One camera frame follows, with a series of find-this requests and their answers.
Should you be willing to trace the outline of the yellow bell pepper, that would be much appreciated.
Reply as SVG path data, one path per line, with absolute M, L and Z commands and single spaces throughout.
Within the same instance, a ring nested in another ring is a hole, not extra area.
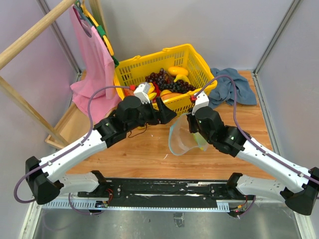
M 153 83 L 148 83 L 148 84 L 150 86 L 148 91 L 148 97 L 150 101 L 153 101 L 153 99 L 157 96 L 157 90 Z

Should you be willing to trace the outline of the clear zip top bag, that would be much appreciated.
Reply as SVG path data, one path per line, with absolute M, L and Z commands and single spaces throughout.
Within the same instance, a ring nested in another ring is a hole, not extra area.
M 186 113 L 181 114 L 169 129 L 168 146 L 172 154 L 184 155 L 188 151 L 199 148 L 189 132 Z

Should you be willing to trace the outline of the yellow banana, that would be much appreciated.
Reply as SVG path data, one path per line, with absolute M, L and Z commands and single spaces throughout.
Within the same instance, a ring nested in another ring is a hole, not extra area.
M 190 85 L 189 78 L 186 75 L 183 75 L 183 74 L 176 75 L 176 77 L 175 77 L 173 82 L 181 84 L 181 85 Z

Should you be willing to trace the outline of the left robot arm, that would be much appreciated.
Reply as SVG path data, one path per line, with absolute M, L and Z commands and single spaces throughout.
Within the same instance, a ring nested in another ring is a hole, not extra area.
M 156 99 L 157 109 L 144 104 L 136 96 L 128 96 L 106 118 L 95 124 L 82 138 L 55 154 L 37 159 L 32 156 L 25 162 L 26 182 L 35 201 L 44 205 L 74 187 L 91 192 L 96 197 L 107 191 L 99 173 L 77 175 L 76 184 L 67 184 L 65 173 L 91 155 L 110 148 L 127 137 L 127 133 L 144 125 L 167 124 L 176 113 L 162 99 Z

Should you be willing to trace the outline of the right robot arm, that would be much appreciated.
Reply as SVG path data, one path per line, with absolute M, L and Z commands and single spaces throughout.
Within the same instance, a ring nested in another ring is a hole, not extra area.
M 186 114 L 191 133 L 200 134 L 219 152 L 238 157 L 259 167 L 274 180 L 233 173 L 226 184 L 231 199 L 255 195 L 283 202 L 294 212 L 311 215 L 319 195 L 319 169 L 292 163 L 260 144 L 238 127 L 225 125 L 219 113 L 202 107 Z

